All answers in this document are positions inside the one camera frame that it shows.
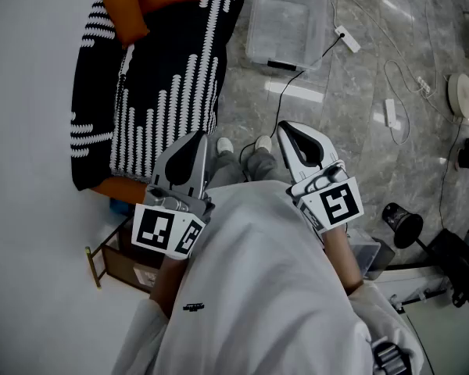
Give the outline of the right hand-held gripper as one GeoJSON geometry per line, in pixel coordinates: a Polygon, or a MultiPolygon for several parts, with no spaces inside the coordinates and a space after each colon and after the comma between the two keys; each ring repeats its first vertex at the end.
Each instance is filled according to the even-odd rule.
{"type": "Polygon", "coordinates": [[[356,178],[347,175],[342,160],[335,161],[335,148],[326,135],[304,123],[281,121],[277,139],[285,166],[297,183],[287,194],[317,233],[364,214],[356,178]],[[303,179],[301,169],[320,171],[303,179]]]}

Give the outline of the person's grey trousers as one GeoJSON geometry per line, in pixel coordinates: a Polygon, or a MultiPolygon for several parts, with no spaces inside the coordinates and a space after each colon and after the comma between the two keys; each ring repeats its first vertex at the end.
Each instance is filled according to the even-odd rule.
{"type": "MultiPolygon", "coordinates": [[[[252,181],[281,180],[277,173],[277,161],[265,148],[258,148],[250,155],[246,162],[245,171],[252,181]]],[[[242,165],[233,152],[228,150],[218,154],[213,175],[207,189],[220,188],[245,181],[242,165]]]]}

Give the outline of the wooden side table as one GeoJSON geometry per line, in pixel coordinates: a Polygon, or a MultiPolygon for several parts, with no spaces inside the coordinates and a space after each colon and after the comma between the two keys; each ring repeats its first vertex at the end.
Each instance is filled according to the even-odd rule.
{"type": "Polygon", "coordinates": [[[139,291],[152,291],[164,254],[131,243],[133,219],[131,214],[94,250],[85,248],[97,288],[102,287],[101,279],[108,275],[139,291]]]}

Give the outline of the person's white shirt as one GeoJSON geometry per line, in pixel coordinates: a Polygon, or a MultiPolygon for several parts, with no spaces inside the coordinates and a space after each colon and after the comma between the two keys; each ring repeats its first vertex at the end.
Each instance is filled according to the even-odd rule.
{"type": "Polygon", "coordinates": [[[171,317],[138,304],[112,375],[373,375],[371,344],[424,354],[375,284],[347,295],[284,183],[210,190],[171,317]]]}

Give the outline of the slim white power strip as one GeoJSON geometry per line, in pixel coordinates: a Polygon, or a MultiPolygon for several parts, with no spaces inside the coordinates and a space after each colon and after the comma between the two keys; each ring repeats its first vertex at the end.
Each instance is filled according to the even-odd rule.
{"type": "Polygon", "coordinates": [[[392,98],[387,98],[384,104],[385,109],[385,124],[387,127],[394,129],[397,125],[396,119],[396,106],[392,98]]]}

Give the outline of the wide white power strip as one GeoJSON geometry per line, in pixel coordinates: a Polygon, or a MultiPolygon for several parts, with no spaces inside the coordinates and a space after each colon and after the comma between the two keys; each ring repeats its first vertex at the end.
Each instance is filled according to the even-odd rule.
{"type": "Polygon", "coordinates": [[[351,52],[357,53],[360,50],[359,43],[343,26],[336,27],[335,33],[337,34],[338,38],[344,42],[344,44],[348,47],[351,52]]]}

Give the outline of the small orange pillow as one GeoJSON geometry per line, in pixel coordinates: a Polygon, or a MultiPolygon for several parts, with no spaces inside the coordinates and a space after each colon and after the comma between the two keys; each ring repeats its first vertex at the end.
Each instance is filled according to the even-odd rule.
{"type": "Polygon", "coordinates": [[[138,0],[102,0],[123,48],[146,37],[149,29],[138,0]]]}

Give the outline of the person's left forearm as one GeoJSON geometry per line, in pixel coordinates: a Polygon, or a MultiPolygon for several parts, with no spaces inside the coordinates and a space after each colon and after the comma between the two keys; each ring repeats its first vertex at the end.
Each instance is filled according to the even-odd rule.
{"type": "Polygon", "coordinates": [[[149,298],[161,308],[167,319],[171,317],[188,261],[189,259],[179,260],[165,255],[159,268],[149,298]]]}

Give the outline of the black floor fan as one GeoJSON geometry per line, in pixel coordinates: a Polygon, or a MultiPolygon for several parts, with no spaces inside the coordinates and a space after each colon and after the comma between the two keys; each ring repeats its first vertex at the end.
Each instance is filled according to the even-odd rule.
{"type": "Polygon", "coordinates": [[[452,302],[460,308],[469,302],[469,245],[456,234],[443,229],[429,249],[453,288],[452,302]]]}

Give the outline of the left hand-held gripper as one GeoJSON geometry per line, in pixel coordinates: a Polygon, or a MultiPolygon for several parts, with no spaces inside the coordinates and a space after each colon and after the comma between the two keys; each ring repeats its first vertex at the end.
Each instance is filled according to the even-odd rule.
{"type": "Polygon", "coordinates": [[[152,185],[135,206],[131,244],[172,259],[190,257],[215,208],[204,195],[208,164],[209,137],[202,131],[178,138],[159,155],[152,185]]]}

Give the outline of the black white patterned blanket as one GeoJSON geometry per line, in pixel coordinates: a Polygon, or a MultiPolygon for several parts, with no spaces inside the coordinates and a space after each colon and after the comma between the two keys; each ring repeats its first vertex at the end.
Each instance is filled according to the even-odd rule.
{"type": "Polygon", "coordinates": [[[73,81],[71,173],[79,190],[110,177],[147,181],[159,155],[196,130],[212,133],[227,43],[245,0],[175,2],[143,17],[149,33],[124,47],[94,0],[73,81]]]}

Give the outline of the clear plastic storage bin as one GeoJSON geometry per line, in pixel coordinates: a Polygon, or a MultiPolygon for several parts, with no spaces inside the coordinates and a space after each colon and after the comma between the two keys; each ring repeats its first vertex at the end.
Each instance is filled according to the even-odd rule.
{"type": "Polygon", "coordinates": [[[324,54],[328,0],[252,0],[246,55],[285,70],[316,70],[324,54]]]}

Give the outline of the white bench frame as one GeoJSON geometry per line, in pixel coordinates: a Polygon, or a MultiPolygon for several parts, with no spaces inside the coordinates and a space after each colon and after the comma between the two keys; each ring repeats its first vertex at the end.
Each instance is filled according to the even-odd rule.
{"type": "Polygon", "coordinates": [[[401,311],[412,301],[424,301],[429,295],[445,291],[449,278],[437,266],[386,270],[375,281],[389,303],[401,311]]]}

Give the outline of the small clear container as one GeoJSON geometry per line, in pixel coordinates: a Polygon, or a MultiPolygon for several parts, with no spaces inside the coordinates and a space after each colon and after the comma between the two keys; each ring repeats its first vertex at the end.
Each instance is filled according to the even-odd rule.
{"type": "Polygon", "coordinates": [[[350,229],[346,234],[363,278],[376,280],[394,259],[394,250],[364,230],[350,229]]]}

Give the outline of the person's right forearm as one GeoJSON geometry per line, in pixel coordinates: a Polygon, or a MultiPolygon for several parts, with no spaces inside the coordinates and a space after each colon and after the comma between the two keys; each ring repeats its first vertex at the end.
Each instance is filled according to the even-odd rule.
{"type": "Polygon", "coordinates": [[[349,245],[344,227],[323,233],[324,252],[335,270],[345,293],[351,295],[363,285],[363,276],[349,245]]]}

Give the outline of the black cup-shaped lamp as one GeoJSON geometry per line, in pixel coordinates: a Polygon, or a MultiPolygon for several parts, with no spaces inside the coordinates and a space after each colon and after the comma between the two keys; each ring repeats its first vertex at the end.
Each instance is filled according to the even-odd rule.
{"type": "Polygon", "coordinates": [[[394,232],[394,244],[399,249],[415,243],[423,229],[424,221],[419,214],[408,212],[394,202],[387,204],[381,216],[394,232]]]}

